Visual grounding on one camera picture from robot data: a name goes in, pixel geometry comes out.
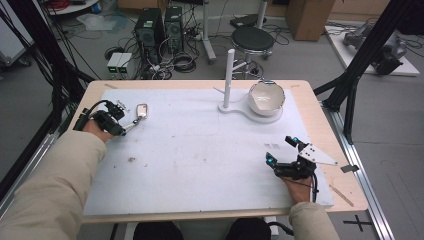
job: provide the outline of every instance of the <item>white device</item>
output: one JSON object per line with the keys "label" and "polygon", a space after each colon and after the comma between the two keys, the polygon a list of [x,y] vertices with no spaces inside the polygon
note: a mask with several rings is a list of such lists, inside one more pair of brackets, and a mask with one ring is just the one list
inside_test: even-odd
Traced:
{"label": "white device", "polygon": [[135,73],[134,60],[132,53],[121,53],[121,59],[118,63],[118,72],[121,79],[131,79]]}
{"label": "white device", "polygon": [[132,53],[113,53],[107,64],[109,76],[115,79],[131,79],[135,73]]}
{"label": "white device", "polygon": [[112,57],[110,58],[107,64],[107,69],[109,70],[109,76],[110,76],[110,79],[112,80],[120,79],[119,73],[118,73],[118,64],[119,64],[119,60],[121,60],[121,57],[122,57],[122,53],[114,53],[112,54]]}

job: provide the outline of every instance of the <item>white bowl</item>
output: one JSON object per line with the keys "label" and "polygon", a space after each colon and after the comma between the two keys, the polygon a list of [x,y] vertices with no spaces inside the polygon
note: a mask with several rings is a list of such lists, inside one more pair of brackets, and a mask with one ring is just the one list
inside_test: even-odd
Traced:
{"label": "white bowl", "polygon": [[283,107],[284,90],[273,81],[259,81],[249,91],[249,107],[262,116],[273,116]]}

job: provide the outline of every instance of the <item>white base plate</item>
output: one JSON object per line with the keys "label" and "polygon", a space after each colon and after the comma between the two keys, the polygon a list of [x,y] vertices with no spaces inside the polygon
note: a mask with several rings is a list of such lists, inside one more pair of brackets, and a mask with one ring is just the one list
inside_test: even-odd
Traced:
{"label": "white base plate", "polygon": [[249,120],[261,123],[261,124],[270,124],[278,121],[278,119],[281,118],[281,115],[283,114],[283,107],[281,107],[278,112],[276,112],[275,115],[272,116],[262,116],[257,113],[255,113],[250,107],[249,103],[247,102],[247,94],[244,95],[240,100],[230,102],[228,105],[228,108],[224,107],[224,102],[220,103],[218,105],[218,109],[221,113],[238,113],[243,114],[245,117],[247,117]]}

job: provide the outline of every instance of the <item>robotic arm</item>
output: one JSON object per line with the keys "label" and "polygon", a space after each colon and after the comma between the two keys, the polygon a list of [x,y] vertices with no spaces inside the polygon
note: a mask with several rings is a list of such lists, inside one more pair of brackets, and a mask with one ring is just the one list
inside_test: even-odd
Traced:
{"label": "robotic arm", "polygon": [[[373,25],[366,22],[354,32],[345,34],[343,44],[345,46],[354,46],[358,50],[369,35]],[[387,40],[380,52],[375,57],[371,65],[375,68],[378,74],[388,75],[403,63],[399,61],[406,53],[406,43],[394,33]]]}

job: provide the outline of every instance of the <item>human hand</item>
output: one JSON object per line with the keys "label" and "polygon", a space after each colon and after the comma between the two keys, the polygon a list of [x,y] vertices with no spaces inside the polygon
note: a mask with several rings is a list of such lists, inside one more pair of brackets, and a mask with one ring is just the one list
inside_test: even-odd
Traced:
{"label": "human hand", "polygon": [[109,139],[113,138],[113,135],[101,130],[97,123],[90,119],[87,124],[85,124],[84,128],[82,129],[83,132],[89,132],[100,138],[103,142],[107,142]]}
{"label": "human hand", "polygon": [[289,190],[290,196],[293,200],[293,205],[300,202],[311,201],[311,184],[312,178],[293,180],[292,178],[281,177]]}

